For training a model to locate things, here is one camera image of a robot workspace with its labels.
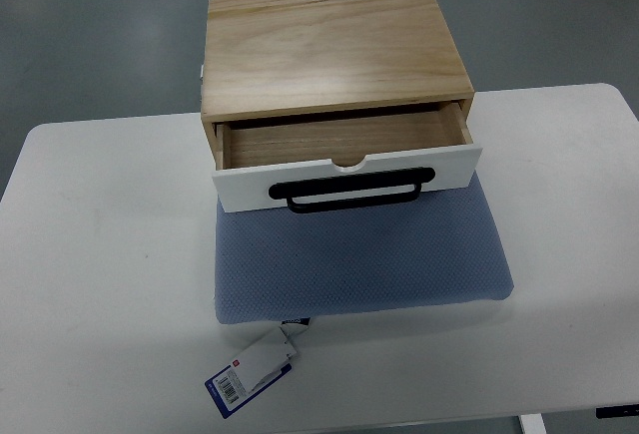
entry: blue mesh fabric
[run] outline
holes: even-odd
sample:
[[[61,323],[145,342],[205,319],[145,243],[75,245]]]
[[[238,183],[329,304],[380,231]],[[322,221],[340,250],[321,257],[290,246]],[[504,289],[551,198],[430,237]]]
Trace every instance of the blue mesh fabric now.
[[[513,284],[479,179],[412,203],[296,215],[218,205],[224,324],[504,299]]]

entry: gray floor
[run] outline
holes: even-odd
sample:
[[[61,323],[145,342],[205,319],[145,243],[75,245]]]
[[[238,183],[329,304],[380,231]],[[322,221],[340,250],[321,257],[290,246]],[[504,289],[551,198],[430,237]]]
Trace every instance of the gray floor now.
[[[606,82],[639,113],[638,0],[438,1],[477,91]],[[36,125],[199,111],[206,19],[207,0],[0,0],[0,194]],[[592,410],[545,420],[551,434],[639,431],[637,418]],[[387,432],[519,429],[496,419]]]

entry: label tag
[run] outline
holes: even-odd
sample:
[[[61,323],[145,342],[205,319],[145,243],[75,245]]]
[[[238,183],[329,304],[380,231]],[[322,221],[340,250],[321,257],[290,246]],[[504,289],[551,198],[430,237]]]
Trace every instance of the label tag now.
[[[287,364],[279,372],[274,372],[272,375],[267,376],[264,382],[256,386],[253,391],[247,392],[234,368],[229,365],[205,382],[205,386],[207,386],[213,401],[218,406],[220,414],[227,419],[290,371],[291,365]]]
[[[282,321],[280,329],[287,337],[297,336],[298,334],[309,329],[311,319],[309,317],[302,317],[299,319],[289,319]]]
[[[205,385],[225,419],[291,371],[297,354],[276,328],[238,354]]]

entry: white drawer front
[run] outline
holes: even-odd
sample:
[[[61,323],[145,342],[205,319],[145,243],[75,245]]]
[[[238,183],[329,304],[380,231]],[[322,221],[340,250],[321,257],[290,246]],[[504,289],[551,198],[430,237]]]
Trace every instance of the white drawer front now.
[[[367,155],[361,163],[349,168],[337,167],[331,160],[314,160],[220,170],[214,172],[213,180],[225,212],[246,212],[285,207],[287,201],[273,200],[269,196],[269,188],[277,183],[299,180],[425,167],[433,168],[435,177],[431,182],[421,186],[423,192],[464,188],[470,183],[480,155],[481,147],[477,144],[459,145]],[[348,199],[356,196],[356,193],[349,192],[332,197]],[[366,191],[365,195],[375,195],[375,191]]]

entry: wooden top panel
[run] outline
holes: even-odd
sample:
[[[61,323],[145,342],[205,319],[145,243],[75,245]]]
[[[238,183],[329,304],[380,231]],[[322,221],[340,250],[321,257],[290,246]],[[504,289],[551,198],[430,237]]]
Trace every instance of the wooden top panel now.
[[[435,0],[210,0],[210,122],[471,96]]]

